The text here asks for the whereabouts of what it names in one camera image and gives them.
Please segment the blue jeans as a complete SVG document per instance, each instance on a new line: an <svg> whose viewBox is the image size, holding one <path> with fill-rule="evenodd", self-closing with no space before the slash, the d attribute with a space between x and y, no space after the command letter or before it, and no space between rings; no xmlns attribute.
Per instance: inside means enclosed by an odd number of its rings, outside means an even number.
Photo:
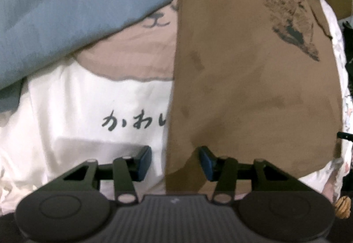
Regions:
<svg viewBox="0 0 353 243"><path fill-rule="evenodd" d="M17 109L26 76L171 1L1 0L1 111Z"/></svg>

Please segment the brown t-shirt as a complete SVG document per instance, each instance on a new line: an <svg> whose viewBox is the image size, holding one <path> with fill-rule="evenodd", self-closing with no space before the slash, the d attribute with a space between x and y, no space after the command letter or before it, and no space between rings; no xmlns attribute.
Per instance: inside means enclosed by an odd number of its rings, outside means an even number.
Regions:
<svg viewBox="0 0 353 243"><path fill-rule="evenodd" d="M210 192L196 149L297 178L338 162L342 91L320 0L178 0L166 190Z"/></svg>

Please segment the leopard print cloth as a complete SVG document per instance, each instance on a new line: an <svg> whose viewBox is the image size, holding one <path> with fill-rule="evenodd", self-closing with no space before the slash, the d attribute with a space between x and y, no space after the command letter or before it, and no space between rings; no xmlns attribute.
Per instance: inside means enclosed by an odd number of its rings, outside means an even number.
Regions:
<svg viewBox="0 0 353 243"><path fill-rule="evenodd" d="M349 196L340 197L334 205L335 216L338 219L348 219L351 215L351 199Z"/></svg>

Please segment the white bear print duvet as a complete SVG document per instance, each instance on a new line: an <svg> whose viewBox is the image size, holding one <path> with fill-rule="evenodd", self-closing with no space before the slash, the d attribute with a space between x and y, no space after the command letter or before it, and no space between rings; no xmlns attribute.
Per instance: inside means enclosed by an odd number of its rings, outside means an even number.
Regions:
<svg viewBox="0 0 353 243"><path fill-rule="evenodd" d="M352 123L342 33L320 0L329 25L342 91L342 128ZM88 159L107 164L152 149L138 197L166 190L166 151L175 84L178 0L94 41L23 79L16 110L1 111L1 213L64 171ZM298 178L335 202L349 173L345 140L333 165ZM196 192L210 195L210 192Z"/></svg>

